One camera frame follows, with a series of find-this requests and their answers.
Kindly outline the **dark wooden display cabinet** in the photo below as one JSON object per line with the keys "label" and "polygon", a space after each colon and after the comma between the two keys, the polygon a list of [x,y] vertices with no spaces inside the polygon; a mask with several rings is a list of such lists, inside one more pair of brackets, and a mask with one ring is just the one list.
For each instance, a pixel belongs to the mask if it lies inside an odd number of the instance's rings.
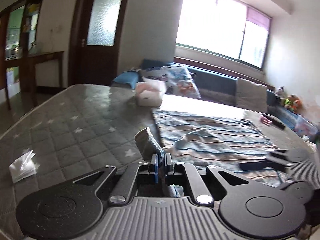
{"label": "dark wooden display cabinet", "polygon": [[[5,99],[8,109],[11,109],[8,84],[7,69],[19,68],[20,88],[23,92],[29,92],[34,106],[36,100],[36,65],[57,59],[59,67],[62,66],[61,55],[63,52],[53,53],[31,53],[29,44],[38,49],[35,37],[37,28],[33,27],[34,16],[39,16],[43,0],[19,0],[12,6],[1,12],[1,89],[5,90]],[[18,44],[10,44],[11,41],[9,28],[10,17],[20,9],[23,9],[22,16],[18,21]]]}

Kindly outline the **black remote control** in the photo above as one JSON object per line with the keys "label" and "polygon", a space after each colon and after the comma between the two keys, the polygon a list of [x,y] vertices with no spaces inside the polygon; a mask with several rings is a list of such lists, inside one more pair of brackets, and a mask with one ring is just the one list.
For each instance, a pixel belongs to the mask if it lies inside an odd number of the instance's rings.
{"label": "black remote control", "polygon": [[285,124],[275,116],[266,113],[262,114],[262,116],[268,119],[272,125],[278,127],[279,129],[284,130],[286,128]]}

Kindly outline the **blue cushion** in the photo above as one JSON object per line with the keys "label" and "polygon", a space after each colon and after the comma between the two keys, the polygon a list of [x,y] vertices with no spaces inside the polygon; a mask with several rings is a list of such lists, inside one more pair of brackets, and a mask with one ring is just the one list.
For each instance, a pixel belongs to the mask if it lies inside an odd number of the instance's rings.
{"label": "blue cushion", "polygon": [[138,81],[139,73],[135,70],[131,70],[127,72],[122,72],[112,81],[111,85],[114,87],[123,87],[134,90]]}

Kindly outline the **blue beige striped cloth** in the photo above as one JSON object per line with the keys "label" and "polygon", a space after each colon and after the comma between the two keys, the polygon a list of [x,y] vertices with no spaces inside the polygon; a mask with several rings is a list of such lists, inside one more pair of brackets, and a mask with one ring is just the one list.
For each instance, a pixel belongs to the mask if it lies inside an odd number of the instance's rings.
{"label": "blue beige striped cloth", "polygon": [[135,135],[136,145],[145,161],[155,153],[163,161],[166,153],[174,162],[191,163],[204,171],[216,165],[269,186],[279,186],[288,180],[284,172],[271,167],[242,170],[240,163],[257,161],[274,143],[247,119],[206,117],[191,113],[154,109],[153,120],[159,139],[146,127]]}

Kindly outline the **dark teal sofa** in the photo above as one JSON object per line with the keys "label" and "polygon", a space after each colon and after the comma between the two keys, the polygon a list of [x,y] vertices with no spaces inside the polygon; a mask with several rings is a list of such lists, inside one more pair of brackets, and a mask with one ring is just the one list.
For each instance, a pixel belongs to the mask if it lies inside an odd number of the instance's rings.
{"label": "dark teal sofa", "polygon": [[201,94],[200,99],[235,106],[236,78],[210,70],[201,70],[197,67],[153,60],[144,60],[140,69],[171,65],[180,65],[188,68]]}

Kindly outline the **butterfly print pillow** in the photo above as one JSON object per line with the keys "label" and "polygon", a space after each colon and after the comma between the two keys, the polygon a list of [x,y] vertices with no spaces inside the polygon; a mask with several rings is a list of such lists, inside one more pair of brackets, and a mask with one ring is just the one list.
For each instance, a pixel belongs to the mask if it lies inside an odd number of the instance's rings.
{"label": "butterfly print pillow", "polygon": [[201,94],[188,68],[180,65],[153,67],[141,69],[141,77],[163,81],[166,84],[166,94],[200,99]]}

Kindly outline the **white pink tissue box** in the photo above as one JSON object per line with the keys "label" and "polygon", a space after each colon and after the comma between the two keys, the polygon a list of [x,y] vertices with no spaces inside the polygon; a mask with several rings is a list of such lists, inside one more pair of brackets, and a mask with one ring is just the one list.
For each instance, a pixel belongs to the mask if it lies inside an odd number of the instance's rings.
{"label": "white pink tissue box", "polygon": [[164,81],[142,77],[143,82],[138,82],[135,88],[136,103],[139,106],[159,107],[162,104],[163,95],[167,91]]}

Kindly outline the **large bright window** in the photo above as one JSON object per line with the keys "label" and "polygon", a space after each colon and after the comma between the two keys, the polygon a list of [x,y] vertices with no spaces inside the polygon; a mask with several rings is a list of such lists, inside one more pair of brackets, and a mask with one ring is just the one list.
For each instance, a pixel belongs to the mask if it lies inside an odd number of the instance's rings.
{"label": "large bright window", "polygon": [[238,0],[183,0],[176,44],[262,68],[270,25]]}

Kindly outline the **pink small object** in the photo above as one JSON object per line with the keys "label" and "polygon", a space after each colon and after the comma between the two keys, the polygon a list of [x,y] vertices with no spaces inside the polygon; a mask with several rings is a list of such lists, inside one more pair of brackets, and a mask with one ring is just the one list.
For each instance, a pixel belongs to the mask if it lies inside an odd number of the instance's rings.
{"label": "pink small object", "polygon": [[265,124],[265,125],[272,124],[272,121],[270,119],[268,119],[267,117],[265,117],[264,115],[260,116],[260,122]]}

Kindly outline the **stuffed toys pile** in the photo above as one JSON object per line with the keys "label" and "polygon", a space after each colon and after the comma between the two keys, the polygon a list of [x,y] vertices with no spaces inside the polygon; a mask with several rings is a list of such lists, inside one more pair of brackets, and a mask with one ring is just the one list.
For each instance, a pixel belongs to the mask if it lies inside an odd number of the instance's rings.
{"label": "stuffed toys pile", "polygon": [[296,94],[285,95],[284,86],[276,89],[276,99],[279,104],[292,113],[297,114],[302,107],[302,101]]}

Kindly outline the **grey quilted star table cover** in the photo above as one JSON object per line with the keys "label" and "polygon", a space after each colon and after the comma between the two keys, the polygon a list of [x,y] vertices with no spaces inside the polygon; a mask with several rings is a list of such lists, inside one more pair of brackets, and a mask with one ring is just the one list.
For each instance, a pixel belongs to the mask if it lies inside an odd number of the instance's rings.
{"label": "grey quilted star table cover", "polygon": [[[194,204],[180,185],[167,185],[164,158],[158,183],[140,184],[128,204],[109,196],[125,169],[145,161],[135,135],[152,111],[247,119],[276,149],[302,148],[297,168],[314,189],[295,196],[216,165],[198,170],[214,204]],[[36,174],[13,183],[9,165],[33,150]],[[260,114],[218,103],[165,95],[158,108],[136,104],[131,90],[74,85],[18,120],[1,137],[1,233],[9,239],[299,239],[319,224],[317,155],[293,131],[265,126]]]}

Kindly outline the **dark wooden door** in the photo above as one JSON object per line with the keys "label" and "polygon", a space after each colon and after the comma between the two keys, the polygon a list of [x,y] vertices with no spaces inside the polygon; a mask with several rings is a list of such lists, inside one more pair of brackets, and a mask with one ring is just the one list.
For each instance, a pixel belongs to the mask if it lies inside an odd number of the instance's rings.
{"label": "dark wooden door", "polygon": [[117,75],[127,0],[76,0],[68,56],[68,84],[109,86]]}

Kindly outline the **clear plastic storage box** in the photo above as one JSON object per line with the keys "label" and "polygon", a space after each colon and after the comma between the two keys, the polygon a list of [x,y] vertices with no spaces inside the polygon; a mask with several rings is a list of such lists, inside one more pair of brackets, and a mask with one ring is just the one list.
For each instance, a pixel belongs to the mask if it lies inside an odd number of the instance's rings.
{"label": "clear plastic storage box", "polygon": [[300,137],[307,136],[310,141],[315,141],[318,134],[318,128],[301,115],[298,115],[294,131]]}

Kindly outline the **white crumpled tissue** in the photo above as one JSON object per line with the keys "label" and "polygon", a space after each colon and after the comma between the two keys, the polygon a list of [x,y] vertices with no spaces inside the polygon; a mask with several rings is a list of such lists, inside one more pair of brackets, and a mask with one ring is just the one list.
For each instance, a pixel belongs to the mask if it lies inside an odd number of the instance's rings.
{"label": "white crumpled tissue", "polygon": [[9,172],[13,183],[36,174],[37,167],[32,160],[35,155],[36,153],[33,150],[29,150],[9,165]]}

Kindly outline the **dark wooden side table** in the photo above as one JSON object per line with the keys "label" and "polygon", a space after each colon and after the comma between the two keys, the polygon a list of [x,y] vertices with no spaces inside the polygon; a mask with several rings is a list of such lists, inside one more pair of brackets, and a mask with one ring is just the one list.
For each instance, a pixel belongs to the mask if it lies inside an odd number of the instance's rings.
{"label": "dark wooden side table", "polygon": [[63,51],[23,57],[18,65],[20,89],[30,92],[31,86],[63,87]]}

